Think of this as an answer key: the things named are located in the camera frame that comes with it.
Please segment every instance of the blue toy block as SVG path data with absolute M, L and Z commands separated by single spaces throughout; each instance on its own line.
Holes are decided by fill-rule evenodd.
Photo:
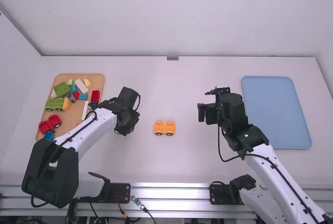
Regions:
M 79 95 L 79 99 L 82 101 L 88 101 L 88 95 L 87 94 Z
M 73 95 L 71 95 L 71 96 L 69 97 L 69 100 L 71 100 L 71 103 L 75 103 L 75 98 L 74 98 Z
M 44 139 L 52 141 L 54 139 L 54 131 L 53 132 L 47 131 L 44 135 Z
M 75 85 L 72 85 L 72 87 L 71 87 L 71 94 L 73 94 L 73 92 L 74 92 L 75 90 L 78 90 L 78 89 L 76 88 Z

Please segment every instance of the red toy car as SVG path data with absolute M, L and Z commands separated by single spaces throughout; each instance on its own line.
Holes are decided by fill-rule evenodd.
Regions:
M 51 115 L 48 118 L 48 122 L 52 128 L 59 128 L 62 124 L 62 121 L 60 120 L 58 115 Z
M 45 134 L 47 131 L 51 131 L 52 128 L 48 121 L 41 121 L 41 123 L 38 125 L 39 130 L 42 134 Z
M 47 121 L 42 121 L 38 128 L 42 134 L 45 134 L 47 131 L 51 131 L 53 128 L 59 128 L 62 124 L 58 115 L 51 115 Z

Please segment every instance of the metal frame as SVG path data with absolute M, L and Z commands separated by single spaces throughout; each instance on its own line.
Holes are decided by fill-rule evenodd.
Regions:
M 136 195 L 156 218 L 228 218 L 255 219 L 256 214 L 246 206 L 218 206 L 209 202 L 209 184 L 196 183 L 131 183 L 131 194 Z M 303 185 L 305 193 L 324 211 L 333 216 L 333 186 Z M 30 196 L 23 193 L 20 185 L 0 185 L 0 215 L 65 216 L 67 208 L 51 205 L 33 208 Z M 100 216 L 121 217 L 116 204 L 94 204 Z M 133 202 L 122 208 L 130 217 L 148 217 Z M 93 216 L 88 203 L 78 203 L 76 216 Z

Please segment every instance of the orange toy car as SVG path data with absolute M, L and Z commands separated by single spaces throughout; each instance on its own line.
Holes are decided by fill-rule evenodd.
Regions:
M 176 131 L 176 125 L 173 121 L 157 121 L 154 125 L 154 134 L 156 135 L 173 135 Z

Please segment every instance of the red toy block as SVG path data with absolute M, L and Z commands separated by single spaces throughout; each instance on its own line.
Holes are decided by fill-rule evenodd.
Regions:
M 98 90 L 93 90 L 91 103 L 98 103 L 99 102 L 99 95 L 100 95 L 100 92 Z
M 48 121 L 41 121 L 41 123 L 38 125 L 38 128 L 42 134 L 45 134 L 47 131 L 52 130 L 52 127 Z
M 75 90 L 73 92 L 73 96 L 74 96 L 75 100 L 77 101 L 79 99 L 80 93 L 77 90 Z
M 48 122 L 52 128 L 59 128 L 62 124 L 62 121 L 60 120 L 58 115 L 51 115 L 48 118 Z

